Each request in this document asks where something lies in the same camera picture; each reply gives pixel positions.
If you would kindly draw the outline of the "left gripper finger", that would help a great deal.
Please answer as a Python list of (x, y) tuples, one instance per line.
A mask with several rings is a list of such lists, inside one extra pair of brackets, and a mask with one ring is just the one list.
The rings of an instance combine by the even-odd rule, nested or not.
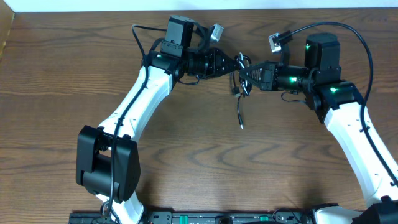
[(235, 71), (239, 71), (238, 67), (218, 67), (214, 70), (214, 77), (221, 77), (223, 75), (229, 75), (230, 73), (234, 73)]
[(218, 67), (238, 67), (240, 68), (240, 65), (238, 62), (227, 56), (222, 50), (218, 49), (217, 50), (217, 68)]

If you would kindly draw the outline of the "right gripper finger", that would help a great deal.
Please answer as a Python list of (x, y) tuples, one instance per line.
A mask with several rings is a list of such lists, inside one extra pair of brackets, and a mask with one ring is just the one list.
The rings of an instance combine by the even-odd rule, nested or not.
[(263, 70), (240, 70), (239, 71), (239, 82), (244, 91), (251, 91), (252, 87), (255, 86), (262, 90)]
[(250, 65), (241, 70), (243, 75), (261, 75), (264, 71), (264, 62)]

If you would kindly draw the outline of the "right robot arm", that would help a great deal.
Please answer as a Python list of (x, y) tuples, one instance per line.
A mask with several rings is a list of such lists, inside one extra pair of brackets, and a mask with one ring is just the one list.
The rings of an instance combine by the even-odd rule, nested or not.
[(301, 223), (397, 223), (397, 163), (377, 134), (364, 98), (341, 79), (340, 43), (330, 33), (309, 35), (305, 65), (265, 61), (239, 71), (262, 91), (301, 92), (338, 141), (363, 192), (363, 212), (325, 204), (305, 212)]

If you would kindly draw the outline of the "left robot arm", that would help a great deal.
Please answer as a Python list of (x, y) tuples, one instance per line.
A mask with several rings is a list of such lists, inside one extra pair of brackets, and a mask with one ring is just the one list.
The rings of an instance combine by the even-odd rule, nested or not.
[(78, 135), (76, 182), (102, 200), (93, 223), (139, 223), (144, 206), (136, 195), (141, 167), (138, 142), (156, 108), (184, 75), (198, 81), (238, 69), (235, 60), (214, 47), (224, 29), (172, 15), (165, 36), (141, 50), (137, 80), (113, 113), (98, 127)]

